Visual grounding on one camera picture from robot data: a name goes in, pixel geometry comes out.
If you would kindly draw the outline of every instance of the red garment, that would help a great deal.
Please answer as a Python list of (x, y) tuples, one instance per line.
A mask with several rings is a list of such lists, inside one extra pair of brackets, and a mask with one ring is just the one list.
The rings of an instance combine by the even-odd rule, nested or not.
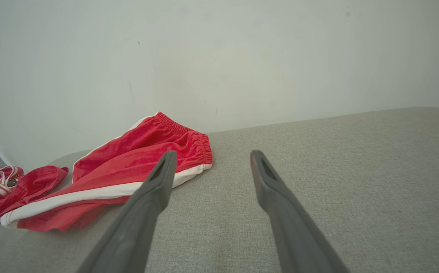
[(68, 188), (6, 213), (0, 221), (6, 227), (36, 231), (85, 226), (107, 204), (127, 202), (170, 150), (177, 153), (173, 187), (212, 166), (207, 135), (158, 112), (79, 159)]
[(0, 168), (0, 217), (45, 196), (68, 174), (68, 168), (43, 166), (23, 175), (15, 166)]

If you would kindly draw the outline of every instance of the gray cushion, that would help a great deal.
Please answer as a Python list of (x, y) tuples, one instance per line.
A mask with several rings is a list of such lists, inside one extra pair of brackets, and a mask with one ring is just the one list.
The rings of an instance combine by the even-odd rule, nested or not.
[[(266, 154), (352, 271), (439, 272), (438, 108), (208, 135), (213, 167), (173, 190), (147, 272), (280, 271), (268, 217), (256, 201), (252, 149)], [(71, 167), (84, 154), (51, 164)], [(65, 233), (0, 226), (0, 272), (75, 271), (119, 207)]]

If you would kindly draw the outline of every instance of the gray fabric surface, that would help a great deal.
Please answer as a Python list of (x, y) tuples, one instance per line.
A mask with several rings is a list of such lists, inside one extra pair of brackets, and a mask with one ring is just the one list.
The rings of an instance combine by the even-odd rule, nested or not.
[[(280, 272), (256, 201), (252, 149), (266, 154), (350, 270), (439, 272), (438, 108), (282, 123), (209, 140), (213, 167), (172, 191), (147, 272)], [(51, 164), (72, 166), (84, 154)], [(75, 271), (119, 208), (66, 233), (0, 226), (0, 272)]]

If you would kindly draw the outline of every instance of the red shorts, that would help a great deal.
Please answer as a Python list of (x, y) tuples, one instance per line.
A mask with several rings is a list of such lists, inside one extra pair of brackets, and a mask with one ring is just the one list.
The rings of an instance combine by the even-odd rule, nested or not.
[(8, 228), (36, 231), (82, 227), (108, 204), (125, 203), (167, 151), (176, 151), (173, 187), (212, 166), (207, 135), (158, 112), (89, 152), (73, 167), (72, 185), (4, 214)]

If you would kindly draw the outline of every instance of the white wall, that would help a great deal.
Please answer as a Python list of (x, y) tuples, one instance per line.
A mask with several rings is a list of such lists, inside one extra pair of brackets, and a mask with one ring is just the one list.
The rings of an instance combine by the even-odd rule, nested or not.
[(439, 107), (439, 0), (0, 0), (0, 154)]

